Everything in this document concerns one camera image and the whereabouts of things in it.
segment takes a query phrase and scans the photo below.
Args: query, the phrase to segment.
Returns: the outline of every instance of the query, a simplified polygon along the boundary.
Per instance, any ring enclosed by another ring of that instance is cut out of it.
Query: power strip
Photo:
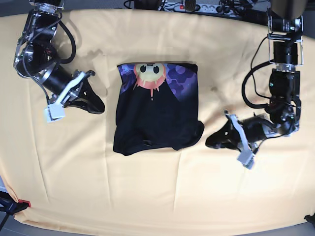
[[[228,16],[228,17],[240,18],[240,16],[235,15],[232,10],[230,10],[227,13],[218,12],[217,11],[218,7],[222,7],[222,6],[215,5],[215,4],[197,4],[196,10],[191,12],[191,11],[186,11],[184,5],[180,2],[168,2],[165,4],[164,10],[172,11],[172,12],[194,13],[194,14],[197,13],[201,15]]]

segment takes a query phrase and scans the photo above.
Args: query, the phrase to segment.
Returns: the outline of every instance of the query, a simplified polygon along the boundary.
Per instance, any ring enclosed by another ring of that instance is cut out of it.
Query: black cable
[[[128,9],[132,9],[131,7],[129,7],[129,6],[126,5],[128,2],[131,3],[132,1],[133,1],[133,0],[127,0],[127,1],[125,1],[125,2],[124,2],[124,7],[125,7],[125,8],[128,8]]]
[[[41,34],[43,33],[45,30],[51,28],[52,26],[56,25],[59,23],[59,21],[61,21],[61,19],[63,18],[63,14],[60,12],[60,17],[52,24],[50,24],[49,26],[45,27],[44,29],[42,29],[40,32],[38,32],[33,38],[30,39],[29,43],[33,43],[33,41]]]
[[[293,37],[290,39],[290,41],[286,42],[286,48],[291,47],[299,38],[301,38],[303,35],[303,32],[297,32],[293,35]]]
[[[165,6],[164,8],[167,8],[167,7],[170,7],[170,6],[174,6],[174,5],[176,5],[176,4],[183,4],[183,3],[182,3],[182,2],[176,2],[176,3],[174,3],[174,4]]]
[[[71,42],[71,47],[72,47],[71,56],[69,58],[67,58],[67,59],[61,59],[60,60],[61,64],[68,64],[68,63],[72,62],[73,59],[75,58],[75,54],[76,54],[77,48],[76,48],[76,45],[75,45],[75,40],[73,38],[73,35],[69,31],[69,29],[64,25],[64,23],[62,21],[59,21],[59,25],[62,27],[64,32],[68,35],[68,37],[70,39],[70,42]]]
[[[237,6],[237,7],[233,7],[233,8],[231,8],[230,10],[234,11],[234,10],[240,8],[240,7],[244,7],[244,6],[248,6],[248,5],[252,5],[252,4],[257,4],[257,3],[261,3],[261,2],[267,2],[267,1],[269,1],[269,0],[257,1],[257,2],[252,2],[252,3],[246,3],[246,4],[243,4],[243,5]]]
[[[252,4],[257,4],[257,3],[261,3],[261,2],[267,2],[267,1],[269,1],[269,0],[264,0],[264,1],[257,1],[257,2],[252,2],[252,3],[246,3],[246,4],[244,4],[244,5],[241,5],[241,6],[238,6],[238,7],[234,7],[234,8],[232,8],[232,9],[230,9],[230,10],[235,10],[235,9],[238,9],[238,8],[240,8],[240,7],[244,7],[244,6],[248,6],[248,5],[252,5]]]
[[[267,36],[264,37],[263,40],[260,42],[260,45],[258,46],[257,51],[255,52],[255,55],[254,55],[254,57],[252,58],[252,61],[251,61],[251,70],[252,70],[253,61],[254,61],[254,59],[255,59],[255,57],[256,57],[256,55],[257,55],[257,53],[258,53],[258,51],[259,51],[259,49],[260,49],[260,47],[261,47],[261,45],[262,45],[262,43],[263,43],[267,38],[268,38]],[[270,97],[261,95],[261,94],[259,94],[259,93],[257,92],[257,89],[256,89],[256,80],[255,80],[254,74],[252,74],[252,79],[253,79],[253,82],[254,82],[254,89],[255,89],[255,93],[257,94],[257,96],[262,97],[262,98],[266,98],[266,99],[270,99]]]
[[[252,74],[255,71],[270,65],[271,62],[270,61],[266,61],[266,62],[264,62],[262,64],[259,64],[259,65],[255,66],[253,69],[250,70],[250,72],[244,78],[244,81],[242,83],[242,97],[243,97],[243,100],[246,103],[246,105],[248,105],[251,108],[254,108],[254,109],[266,109],[266,108],[269,107],[268,103],[266,103],[266,104],[253,104],[253,103],[251,103],[246,97],[245,87],[246,87],[246,83],[247,83],[248,79],[252,76]]]
[[[237,15],[241,16],[241,15],[244,13],[245,8],[243,7],[243,9],[242,9],[242,8],[240,8],[240,7],[243,7],[241,2],[239,2],[239,4],[235,4],[235,5],[233,6],[233,8],[231,8],[231,10],[232,10],[234,13],[236,13]]]
[[[164,10],[164,6],[165,6],[165,4],[166,4],[166,0],[164,0],[163,5],[162,5],[162,7],[161,7],[160,11],[163,11],[163,10]]]

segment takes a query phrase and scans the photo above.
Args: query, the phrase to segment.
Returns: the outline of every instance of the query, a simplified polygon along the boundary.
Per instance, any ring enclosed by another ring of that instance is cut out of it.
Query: sun graphic
[[[134,72],[136,75],[136,86],[143,87],[145,89],[150,89],[151,100],[153,100],[153,91],[163,84],[166,79],[166,69],[161,63],[152,64],[136,64],[134,66]]]

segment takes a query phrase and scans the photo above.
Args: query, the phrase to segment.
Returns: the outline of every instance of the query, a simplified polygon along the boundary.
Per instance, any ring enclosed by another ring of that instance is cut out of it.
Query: folded t-shirt
[[[198,67],[194,64],[129,63],[118,66],[122,87],[116,110],[114,151],[123,155],[196,144]]]

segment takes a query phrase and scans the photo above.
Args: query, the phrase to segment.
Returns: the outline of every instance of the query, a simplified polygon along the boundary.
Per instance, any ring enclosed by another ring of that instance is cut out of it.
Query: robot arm
[[[228,122],[211,135],[206,146],[239,150],[238,160],[251,169],[253,158],[260,145],[267,139],[289,136],[299,130],[301,116],[300,72],[296,67],[303,65],[303,17],[307,0],[272,0],[268,10],[269,60],[254,67],[242,84],[244,102],[253,109],[264,109],[269,114],[239,121],[235,115],[225,112]],[[274,59],[270,59],[270,44],[273,43]],[[300,46],[301,58],[298,58]],[[245,93],[245,86],[253,73],[274,64],[269,80],[271,97],[269,103],[253,104]]]
[[[45,92],[48,122],[65,116],[64,108],[77,107],[93,114],[104,112],[105,106],[93,92],[88,78],[95,72],[68,73],[61,64],[73,61],[76,45],[73,36],[62,23],[64,0],[30,0],[34,8],[29,12],[22,36],[19,38],[13,67],[23,78],[31,78]],[[51,41],[60,25],[68,35],[72,53],[69,58],[59,57]],[[53,93],[49,98],[46,89]]]

